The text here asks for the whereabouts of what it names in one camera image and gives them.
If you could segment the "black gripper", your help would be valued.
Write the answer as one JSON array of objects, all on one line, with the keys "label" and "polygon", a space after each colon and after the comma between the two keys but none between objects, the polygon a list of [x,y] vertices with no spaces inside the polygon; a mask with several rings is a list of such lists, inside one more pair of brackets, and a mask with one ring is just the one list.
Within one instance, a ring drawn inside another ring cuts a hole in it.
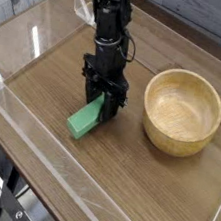
[{"label": "black gripper", "polygon": [[100,121],[107,122],[116,116],[119,106],[127,99],[128,82],[124,68],[129,63],[127,40],[94,39],[95,53],[84,55],[83,75],[86,79],[86,101],[91,103],[105,93]]}]

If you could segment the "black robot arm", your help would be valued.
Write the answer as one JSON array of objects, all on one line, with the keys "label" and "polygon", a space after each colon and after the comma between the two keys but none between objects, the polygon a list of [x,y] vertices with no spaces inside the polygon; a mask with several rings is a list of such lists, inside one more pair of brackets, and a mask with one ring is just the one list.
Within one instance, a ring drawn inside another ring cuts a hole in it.
[{"label": "black robot arm", "polygon": [[130,0],[92,0],[96,23],[95,53],[84,55],[83,75],[86,79],[86,100],[91,103],[104,95],[99,121],[116,116],[127,99],[129,83],[124,76],[129,59],[129,42],[134,42],[127,25],[131,21]]}]

